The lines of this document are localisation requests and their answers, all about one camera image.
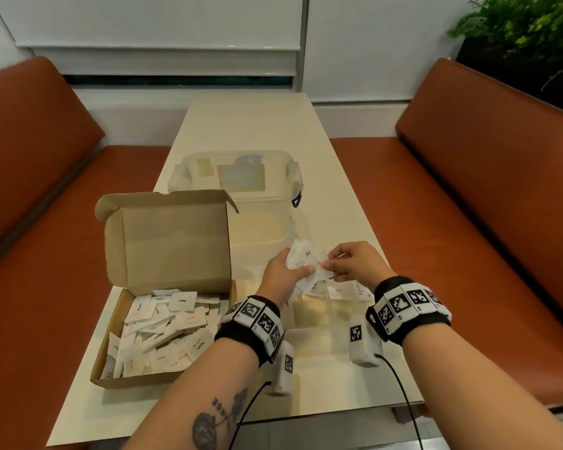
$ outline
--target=cardboard flap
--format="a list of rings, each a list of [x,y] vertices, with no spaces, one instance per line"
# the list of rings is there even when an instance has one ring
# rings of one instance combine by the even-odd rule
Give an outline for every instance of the cardboard flap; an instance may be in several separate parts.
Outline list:
[[[221,189],[108,194],[95,214],[105,221],[107,273],[134,295],[158,288],[225,292],[231,281],[227,202]]]

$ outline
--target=white table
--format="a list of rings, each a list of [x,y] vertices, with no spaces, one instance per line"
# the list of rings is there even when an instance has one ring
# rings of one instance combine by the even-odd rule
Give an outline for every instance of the white table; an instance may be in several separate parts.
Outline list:
[[[154,190],[166,193],[173,167],[199,151],[284,150],[300,164],[304,194],[293,210],[296,235],[317,249],[366,240],[380,250],[373,230],[307,96],[301,93],[228,93],[196,97],[173,143]],[[232,276],[238,293],[254,293],[266,261],[291,243],[258,249],[233,245]],[[92,385],[89,374],[120,289],[113,287],[47,445],[130,436],[168,386],[108,391]],[[373,406],[404,404],[387,367],[361,368],[346,353],[346,332],[304,332],[294,363],[291,397],[261,395],[247,421],[267,420]],[[402,350],[384,346],[410,401],[421,401]],[[260,385],[261,379],[255,379]]]

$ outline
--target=person's left hand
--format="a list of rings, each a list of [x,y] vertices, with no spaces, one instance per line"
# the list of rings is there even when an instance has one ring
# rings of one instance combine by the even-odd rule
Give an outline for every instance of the person's left hand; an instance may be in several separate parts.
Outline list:
[[[290,248],[286,248],[269,261],[261,286],[256,291],[256,295],[268,298],[277,305],[280,311],[292,296],[296,283],[315,273],[313,265],[305,265],[294,270],[286,267],[286,257],[289,252]]]

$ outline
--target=forearm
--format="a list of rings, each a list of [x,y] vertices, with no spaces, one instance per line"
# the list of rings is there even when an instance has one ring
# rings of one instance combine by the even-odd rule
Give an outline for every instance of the forearm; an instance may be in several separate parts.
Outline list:
[[[563,424],[444,324],[404,340],[406,361],[453,449],[563,449]]]
[[[125,450],[227,448],[258,367],[250,347],[215,341],[157,402]]]

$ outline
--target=tattoo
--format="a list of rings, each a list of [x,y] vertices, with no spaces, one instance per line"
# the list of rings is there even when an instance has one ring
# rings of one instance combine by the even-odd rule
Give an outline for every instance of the tattoo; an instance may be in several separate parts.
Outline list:
[[[217,422],[214,415],[202,412],[198,414],[192,426],[192,441],[197,450],[215,450],[217,448],[217,427],[222,423],[227,423],[227,431],[232,430],[232,425],[240,419],[244,403],[248,396],[248,389],[245,388],[233,397],[232,412],[227,414],[222,403],[214,398],[211,405],[221,415],[221,421]]]

